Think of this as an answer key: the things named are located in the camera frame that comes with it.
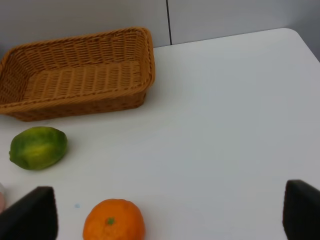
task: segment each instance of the white table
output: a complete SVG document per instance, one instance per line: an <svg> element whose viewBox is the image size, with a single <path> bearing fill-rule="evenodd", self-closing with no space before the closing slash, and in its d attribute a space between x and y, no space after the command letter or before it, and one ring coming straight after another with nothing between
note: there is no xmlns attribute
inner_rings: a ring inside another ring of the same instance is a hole
<svg viewBox="0 0 320 240"><path fill-rule="evenodd" d="M138 109L0 117L9 205L53 186L59 240L82 239L86 216L109 198L138 205L146 240L285 240L286 181L320 188L320 63L289 29L154 52L156 82ZM42 171L11 163L12 138L43 125L67 134L65 158Z"/></svg>

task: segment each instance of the woven basket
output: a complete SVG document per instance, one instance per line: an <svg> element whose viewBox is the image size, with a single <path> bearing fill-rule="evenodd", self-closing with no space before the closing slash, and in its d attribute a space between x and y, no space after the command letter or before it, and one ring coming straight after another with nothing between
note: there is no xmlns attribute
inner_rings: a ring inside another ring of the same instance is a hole
<svg viewBox="0 0 320 240"><path fill-rule="evenodd" d="M145 28L24 44L0 63L0 114L29 122L137 108L154 80Z"/></svg>

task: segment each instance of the mandarin orange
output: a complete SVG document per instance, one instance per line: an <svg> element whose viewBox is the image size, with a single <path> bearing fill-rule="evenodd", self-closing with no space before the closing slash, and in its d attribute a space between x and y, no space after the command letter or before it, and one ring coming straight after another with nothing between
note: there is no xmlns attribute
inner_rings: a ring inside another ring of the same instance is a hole
<svg viewBox="0 0 320 240"><path fill-rule="evenodd" d="M124 199L107 199L85 220L84 240L144 240L145 223L139 208Z"/></svg>

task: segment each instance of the white wall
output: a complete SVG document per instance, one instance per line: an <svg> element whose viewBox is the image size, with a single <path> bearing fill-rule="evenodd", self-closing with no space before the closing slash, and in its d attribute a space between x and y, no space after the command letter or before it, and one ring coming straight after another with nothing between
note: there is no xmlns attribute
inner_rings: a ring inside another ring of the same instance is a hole
<svg viewBox="0 0 320 240"><path fill-rule="evenodd" d="M170 44L166 0L0 0L0 56L33 41L142 26Z"/></svg>
<svg viewBox="0 0 320 240"><path fill-rule="evenodd" d="M320 59L319 0L168 0L172 43L292 28Z"/></svg>

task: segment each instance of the green lime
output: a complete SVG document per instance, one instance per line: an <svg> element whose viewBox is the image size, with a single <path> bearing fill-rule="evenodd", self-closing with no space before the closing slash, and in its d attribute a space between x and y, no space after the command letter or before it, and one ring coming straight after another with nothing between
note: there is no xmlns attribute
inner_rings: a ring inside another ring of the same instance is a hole
<svg viewBox="0 0 320 240"><path fill-rule="evenodd" d="M64 132L47 126L29 128L15 136L10 161L27 170L41 170L57 163L67 151Z"/></svg>

